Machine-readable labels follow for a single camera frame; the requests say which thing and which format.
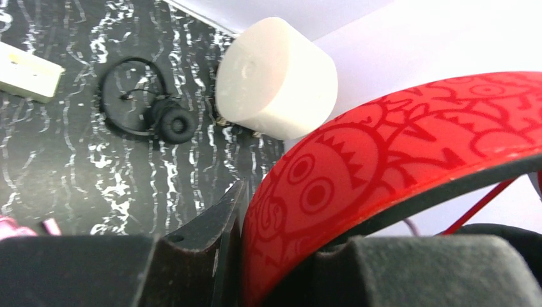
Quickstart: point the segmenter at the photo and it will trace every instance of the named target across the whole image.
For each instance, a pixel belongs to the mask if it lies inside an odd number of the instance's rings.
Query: white wall
[[[331,118],[418,84],[503,70],[542,70],[542,1],[396,0],[315,43],[331,55],[339,96]],[[291,148],[294,141],[286,142]],[[422,233],[448,227],[488,189],[414,217]],[[542,232],[542,204],[526,178],[472,221]],[[408,234],[402,224],[382,233]]]
[[[320,38],[392,0],[170,0],[241,33],[267,17],[280,17],[310,40]]]

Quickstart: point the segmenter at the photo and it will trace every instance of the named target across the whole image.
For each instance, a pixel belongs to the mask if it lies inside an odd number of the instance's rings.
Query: red headband
[[[245,305],[261,303],[303,259],[361,222],[381,228],[538,171],[541,152],[540,72],[437,81],[338,116],[286,153],[251,201]]]

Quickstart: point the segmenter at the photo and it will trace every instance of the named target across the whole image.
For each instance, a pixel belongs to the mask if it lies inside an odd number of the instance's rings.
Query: white plastic piece
[[[216,103],[227,121],[276,139],[304,136],[337,99],[337,70],[325,52],[271,17],[243,32],[219,66]]]
[[[47,230],[49,235],[62,235],[62,232],[60,231],[60,227],[56,223],[55,219],[50,218],[46,219],[42,222],[43,227]]]
[[[64,68],[0,42],[0,72],[0,90],[49,102]]]

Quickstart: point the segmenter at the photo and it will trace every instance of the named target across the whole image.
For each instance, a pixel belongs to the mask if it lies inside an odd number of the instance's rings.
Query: black earbud
[[[148,108],[143,114],[146,130],[134,130],[124,126],[113,116],[111,116],[111,109],[109,104],[106,104],[103,96],[103,88],[107,77],[118,66],[131,62],[141,62],[147,65],[151,71],[156,75],[158,80],[158,90],[144,90],[133,89],[118,97],[122,101],[131,100],[132,93],[135,91],[146,91],[155,95],[155,98],[151,102],[150,108]],[[130,57],[125,58],[114,65],[112,65],[101,78],[98,85],[100,93],[100,110],[104,112],[107,121],[113,126],[119,128],[123,132],[133,134],[136,136],[154,136],[157,135],[160,139],[170,144],[182,144],[189,141],[196,132],[197,123],[190,112],[180,105],[180,99],[174,98],[168,94],[166,90],[166,80],[160,69],[151,61],[144,58]]]

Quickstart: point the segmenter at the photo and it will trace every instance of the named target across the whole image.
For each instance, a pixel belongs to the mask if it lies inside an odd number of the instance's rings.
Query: black marbled surface
[[[247,177],[251,192],[282,142],[216,126],[215,69],[231,38],[164,2],[0,0],[0,40],[66,72],[39,104],[0,92],[1,214],[66,234],[167,233]],[[169,146],[112,133],[95,106],[98,76],[124,56],[153,59],[198,119],[196,137]],[[117,91],[141,81],[125,72]]]

